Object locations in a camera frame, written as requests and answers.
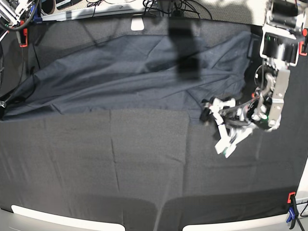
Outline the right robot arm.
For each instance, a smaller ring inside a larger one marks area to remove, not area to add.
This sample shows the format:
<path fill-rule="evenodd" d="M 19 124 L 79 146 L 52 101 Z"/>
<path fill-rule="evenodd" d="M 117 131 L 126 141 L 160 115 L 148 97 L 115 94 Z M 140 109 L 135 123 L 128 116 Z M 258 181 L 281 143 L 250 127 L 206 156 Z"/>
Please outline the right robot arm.
<path fill-rule="evenodd" d="M 0 2 L 0 39 L 15 32 L 20 48 L 28 46 L 28 26 L 38 14 L 40 0 L 2 0 Z"/>

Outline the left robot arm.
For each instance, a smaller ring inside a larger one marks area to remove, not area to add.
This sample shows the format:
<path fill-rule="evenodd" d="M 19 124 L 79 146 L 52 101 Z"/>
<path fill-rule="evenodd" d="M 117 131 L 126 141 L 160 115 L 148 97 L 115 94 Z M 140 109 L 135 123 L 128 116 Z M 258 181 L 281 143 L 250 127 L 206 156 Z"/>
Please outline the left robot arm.
<path fill-rule="evenodd" d="M 271 132 L 280 126 L 289 68 L 297 65 L 306 40 L 307 7 L 306 0 L 269 1 L 259 51 L 262 63 L 254 74 L 256 89 L 252 98 L 240 105 L 236 105 L 234 98 L 203 100 L 202 122 L 215 120 L 221 127 L 220 136 L 228 135 L 232 141 L 255 128 Z"/>

